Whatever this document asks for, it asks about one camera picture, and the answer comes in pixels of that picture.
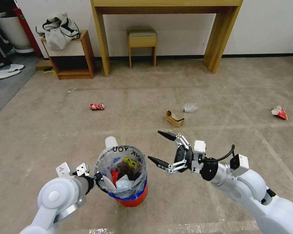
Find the white wall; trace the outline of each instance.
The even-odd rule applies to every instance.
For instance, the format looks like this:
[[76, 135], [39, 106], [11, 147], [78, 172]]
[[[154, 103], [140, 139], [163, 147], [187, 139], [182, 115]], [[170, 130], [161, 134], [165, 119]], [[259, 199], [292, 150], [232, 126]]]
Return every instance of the white wall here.
[[[94, 56], [100, 56], [90, 0], [18, 0], [36, 40], [35, 26], [51, 12], [67, 12], [80, 29], [88, 29]], [[158, 33], [158, 55], [202, 55], [214, 14], [105, 15], [110, 56], [127, 56], [126, 29], [148, 25]], [[42, 44], [38, 42], [44, 57]], [[133, 55], [149, 51], [136, 49]], [[225, 54], [293, 53], [293, 0], [244, 0]]]

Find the blue tape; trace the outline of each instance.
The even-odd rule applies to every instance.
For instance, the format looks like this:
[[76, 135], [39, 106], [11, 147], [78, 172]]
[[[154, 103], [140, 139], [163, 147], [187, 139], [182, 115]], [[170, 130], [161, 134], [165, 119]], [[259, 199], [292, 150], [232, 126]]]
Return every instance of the blue tape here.
[[147, 182], [147, 177], [146, 177], [146, 181], [144, 182], [143, 190], [141, 192], [135, 193], [134, 195], [127, 197], [127, 198], [119, 198], [119, 197], [115, 196], [115, 194], [113, 194], [112, 192], [109, 192], [108, 194], [109, 194], [109, 196], [111, 196], [115, 199], [118, 199], [118, 200], [122, 200], [122, 201], [136, 200], [144, 192], [144, 189], [146, 188], [146, 185], [147, 185], [146, 182]]

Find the red crushed can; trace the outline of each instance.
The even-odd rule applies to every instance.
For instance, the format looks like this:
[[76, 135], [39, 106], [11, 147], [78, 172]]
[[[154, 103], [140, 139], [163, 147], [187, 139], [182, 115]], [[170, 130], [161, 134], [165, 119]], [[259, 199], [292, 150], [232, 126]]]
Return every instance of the red crushed can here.
[[103, 103], [100, 103], [99, 105], [93, 103], [93, 104], [90, 104], [90, 109], [91, 110], [104, 110], [105, 106]]

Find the black cable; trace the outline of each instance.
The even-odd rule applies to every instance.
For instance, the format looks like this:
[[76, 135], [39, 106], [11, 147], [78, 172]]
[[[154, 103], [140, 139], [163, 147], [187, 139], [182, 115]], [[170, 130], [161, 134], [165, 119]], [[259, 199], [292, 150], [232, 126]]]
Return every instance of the black cable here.
[[234, 145], [231, 146], [231, 150], [223, 157], [219, 158], [219, 159], [201, 159], [199, 160], [199, 162], [201, 163], [213, 163], [213, 162], [219, 162], [221, 160], [224, 160], [225, 158], [227, 158], [230, 154], [232, 154], [232, 156], [234, 156]]

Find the yellow cartoon logo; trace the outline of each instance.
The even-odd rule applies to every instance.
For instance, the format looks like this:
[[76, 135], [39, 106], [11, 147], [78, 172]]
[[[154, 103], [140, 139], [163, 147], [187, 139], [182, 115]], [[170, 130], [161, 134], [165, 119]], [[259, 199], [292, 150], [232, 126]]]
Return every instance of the yellow cartoon logo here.
[[134, 168], [135, 170], [137, 169], [137, 163], [134, 160], [131, 160], [131, 158], [125, 157], [123, 162], [127, 163], [129, 167]]

